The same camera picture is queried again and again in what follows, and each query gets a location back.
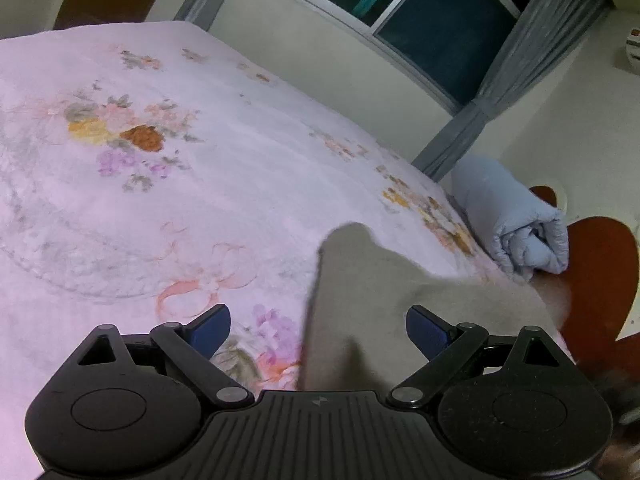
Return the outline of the grey pants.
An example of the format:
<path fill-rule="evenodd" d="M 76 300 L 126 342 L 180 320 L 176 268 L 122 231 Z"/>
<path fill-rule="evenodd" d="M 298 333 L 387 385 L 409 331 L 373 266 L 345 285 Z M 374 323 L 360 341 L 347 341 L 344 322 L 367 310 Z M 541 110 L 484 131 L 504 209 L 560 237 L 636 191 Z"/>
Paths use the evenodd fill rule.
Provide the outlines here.
<path fill-rule="evenodd" d="M 452 325 L 471 322 L 493 335 L 515 336 L 537 325 L 559 337 L 570 292 L 555 276 L 528 284 L 438 278 L 378 246 L 362 224 L 345 224 L 319 248 L 300 390 L 390 392 L 426 362 L 406 332 L 415 304 Z"/>

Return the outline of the light blue rolled duvet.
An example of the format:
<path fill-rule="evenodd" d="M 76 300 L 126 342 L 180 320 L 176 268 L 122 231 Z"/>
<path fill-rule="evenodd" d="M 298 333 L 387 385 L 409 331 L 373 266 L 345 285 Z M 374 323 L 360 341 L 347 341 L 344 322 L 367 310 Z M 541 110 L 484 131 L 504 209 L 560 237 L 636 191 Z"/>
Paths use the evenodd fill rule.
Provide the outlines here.
<path fill-rule="evenodd" d="M 451 171 L 451 196 L 505 274 L 529 281 L 537 270 L 561 274 L 567 269 L 570 244 L 564 214 L 495 159 L 460 159 Z"/>

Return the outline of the red wooden headboard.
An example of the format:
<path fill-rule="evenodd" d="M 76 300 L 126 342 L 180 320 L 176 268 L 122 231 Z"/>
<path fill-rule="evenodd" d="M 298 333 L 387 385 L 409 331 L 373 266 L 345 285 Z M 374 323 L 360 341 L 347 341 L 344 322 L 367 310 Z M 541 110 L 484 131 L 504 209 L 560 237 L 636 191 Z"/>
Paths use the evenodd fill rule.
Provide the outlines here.
<path fill-rule="evenodd" d="M 559 318 L 568 351 L 588 375 L 639 379 L 639 246 L 631 228 L 609 216 L 567 227 L 570 263 L 562 274 L 535 273 L 533 285 Z"/>

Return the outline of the pink floral bed sheet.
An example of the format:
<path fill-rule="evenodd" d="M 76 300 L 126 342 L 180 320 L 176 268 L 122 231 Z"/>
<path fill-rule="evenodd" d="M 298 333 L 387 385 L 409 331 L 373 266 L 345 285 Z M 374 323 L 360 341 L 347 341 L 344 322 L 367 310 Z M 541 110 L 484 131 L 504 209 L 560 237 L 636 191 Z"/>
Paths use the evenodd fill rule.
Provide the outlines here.
<path fill-rule="evenodd" d="M 555 326 L 444 190 L 342 115 L 183 22 L 1 44 L 1 474 L 39 472 L 27 404 L 93 325 L 226 304 L 218 362 L 291 389 L 322 242 L 363 224 L 424 280 L 480 281 L 484 322 Z"/>

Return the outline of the right grey curtain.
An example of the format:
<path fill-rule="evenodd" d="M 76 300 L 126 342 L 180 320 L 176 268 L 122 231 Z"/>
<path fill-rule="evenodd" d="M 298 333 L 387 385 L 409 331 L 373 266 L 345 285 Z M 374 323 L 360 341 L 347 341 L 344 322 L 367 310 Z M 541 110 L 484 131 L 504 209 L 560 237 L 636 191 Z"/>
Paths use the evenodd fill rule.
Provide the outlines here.
<path fill-rule="evenodd" d="M 610 6 L 612 0 L 530 0 L 474 98 L 420 151 L 413 166 L 434 181 L 445 177 L 485 127 L 564 61 Z"/>

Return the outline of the aluminium frame window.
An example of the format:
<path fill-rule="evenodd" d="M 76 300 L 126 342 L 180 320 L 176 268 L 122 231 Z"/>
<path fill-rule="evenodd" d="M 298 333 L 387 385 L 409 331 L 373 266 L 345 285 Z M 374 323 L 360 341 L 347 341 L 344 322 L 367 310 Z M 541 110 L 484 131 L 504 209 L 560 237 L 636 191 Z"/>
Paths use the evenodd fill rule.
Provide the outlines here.
<path fill-rule="evenodd" d="M 346 26 L 450 113 L 468 104 L 529 0 L 300 0 Z"/>

